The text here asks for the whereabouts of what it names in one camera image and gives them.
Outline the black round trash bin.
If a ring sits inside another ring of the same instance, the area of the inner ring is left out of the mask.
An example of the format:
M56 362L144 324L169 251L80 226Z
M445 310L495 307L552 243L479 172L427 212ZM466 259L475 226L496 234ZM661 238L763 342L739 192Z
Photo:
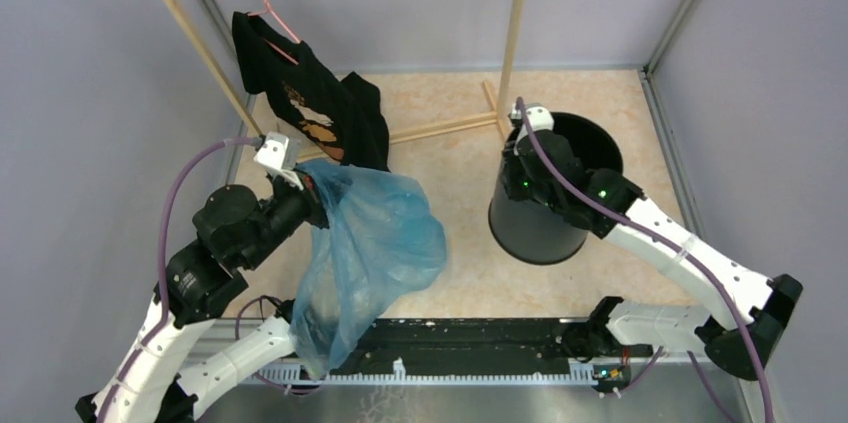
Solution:
M555 112L553 132L568 139L575 156L590 170L624 169L613 137L595 122L571 113ZM517 131L510 133L514 139ZM533 265L553 265L574 256L589 234L555 213L550 206L510 200L500 182L502 152L488 224L499 246L512 257Z

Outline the blue plastic trash bag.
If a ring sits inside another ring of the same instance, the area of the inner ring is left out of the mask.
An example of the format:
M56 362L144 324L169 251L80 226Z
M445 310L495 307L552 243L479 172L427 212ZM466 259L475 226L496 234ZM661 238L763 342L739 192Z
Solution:
M417 180L325 160L301 167L328 224L311 232L290 333L308 374L321 379L342 366L400 297L434 283L447 266L448 246Z

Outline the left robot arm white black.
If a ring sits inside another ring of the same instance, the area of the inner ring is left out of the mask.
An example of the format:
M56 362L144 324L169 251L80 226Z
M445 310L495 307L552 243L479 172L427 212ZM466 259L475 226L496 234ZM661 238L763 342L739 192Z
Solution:
M257 269L302 224L328 225L311 176L294 170L270 181L268 199L258 199L244 185L227 185L194 215L195 240L165 267L167 295L151 298L109 383L78 400L75 410L82 421L195 422L273 360L317 350L318 326L303 318L290 321L290 304L280 303L258 329L198 364L185 364L201 337L247 289L246 271Z

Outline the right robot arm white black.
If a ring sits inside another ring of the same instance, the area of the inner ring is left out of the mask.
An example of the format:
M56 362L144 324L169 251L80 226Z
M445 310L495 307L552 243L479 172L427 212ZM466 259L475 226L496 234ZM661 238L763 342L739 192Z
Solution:
M488 218L496 241L523 262L563 262L595 236L649 263L692 297L689 305L604 297L578 335L582 356L612 355L622 346L689 351L756 381L804 290L793 276L767 276L722 254L621 172L586 167L550 130L508 137Z

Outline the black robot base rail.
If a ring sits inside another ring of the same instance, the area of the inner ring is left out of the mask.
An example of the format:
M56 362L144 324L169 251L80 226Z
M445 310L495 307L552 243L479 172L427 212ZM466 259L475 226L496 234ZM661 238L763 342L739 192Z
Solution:
M594 386L614 369L627 384L656 353L624 348L567 318L378 319L347 360L313 380L294 356L248 374L247 385Z

